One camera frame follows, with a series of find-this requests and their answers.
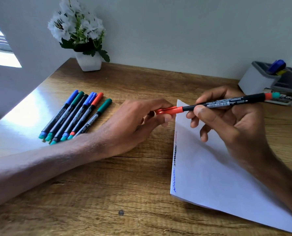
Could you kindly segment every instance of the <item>flower pot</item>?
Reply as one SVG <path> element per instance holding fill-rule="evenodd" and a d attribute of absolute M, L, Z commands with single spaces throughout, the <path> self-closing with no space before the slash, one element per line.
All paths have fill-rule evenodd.
<path fill-rule="evenodd" d="M 82 52 L 75 52 L 75 55 L 82 71 L 86 72 L 101 69 L 102 58 L 98 52 L 96 52 L 94 56 L 84 55 Z"/>

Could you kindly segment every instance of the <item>person's left hand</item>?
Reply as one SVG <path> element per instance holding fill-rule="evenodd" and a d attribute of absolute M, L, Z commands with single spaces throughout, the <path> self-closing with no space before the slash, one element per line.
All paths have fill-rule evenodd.
<path fill-rule="evenodd" d="M 89 138 L 86 141 L 97 145 L 100 158 L 127 152 L 146 140 L 157 126 L 168 126 L 175 115 L 155 116 L 154 110 L 172 106 L 165 99 L 127 100 L 97 131 L 85 134 Z"/>

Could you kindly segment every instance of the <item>wooden surface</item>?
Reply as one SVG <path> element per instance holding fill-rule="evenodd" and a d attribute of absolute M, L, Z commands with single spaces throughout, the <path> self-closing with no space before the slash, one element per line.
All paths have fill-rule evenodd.
<path fill-rule="evenodd" d="M 126 99 L 193 104 L 205 90 L 237 83 L 106 63 L 84 73 L 70 59 L 0 120 L 0 157 L 46 146 L 40 131 L 75 89 L 113 100 L 93 131 Z M 269 143 L 292 169 L 292 107 L 264 106 Z M 158 127 L 124 155 L 78 167 L 8 201 L 0 206 L 0 235 L 290 235 L 172 197 L 173 135 L 174 123 Z"/>

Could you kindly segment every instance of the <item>hand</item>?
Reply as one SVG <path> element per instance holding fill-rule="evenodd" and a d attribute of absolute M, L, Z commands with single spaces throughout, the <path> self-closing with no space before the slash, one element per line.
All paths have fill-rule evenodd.
<path fill-rule="evenodd" d="M 239 90 L 222 86 L 204 92 L 196 103 L 243 95 Z M 255 168 L 264 167 L 267 158 L 274 158 L 266 140 L 264 113 L 259 103 L 211 109 L 198 105 L 193 112 L 187 113 L 187 118 L 192 119 L 193 128 L 198 126 L 199 120 L 205 123 L 200 130 L 203 142 L 207 142 L 208 132 L 214 129 L 226 144 L 228 152 L 251 173 L 255 173 Z"/>
<path fill-rule="evenodd" d="M 127 152 L 146 140 L 157 126 L 168 126 L 175 116 L 170 114 L 155 116 L 154 110 L 171 106 L 173 105 L 165 99 L 125 101 L 106 123 L 92 133 L 92 136 L 96 136 L 95 144 L 98 141 L 101 146 L 99 149 L 103 154 L 101 158 Z"/>

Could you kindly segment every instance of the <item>window sill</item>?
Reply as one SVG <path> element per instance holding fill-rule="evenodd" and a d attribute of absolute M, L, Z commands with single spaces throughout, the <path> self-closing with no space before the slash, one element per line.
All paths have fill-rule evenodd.
<path fill-rule="evenodd" d="M 14 53 L 8 51 L 0 51 L 0 65 L 21 68 Z"/>

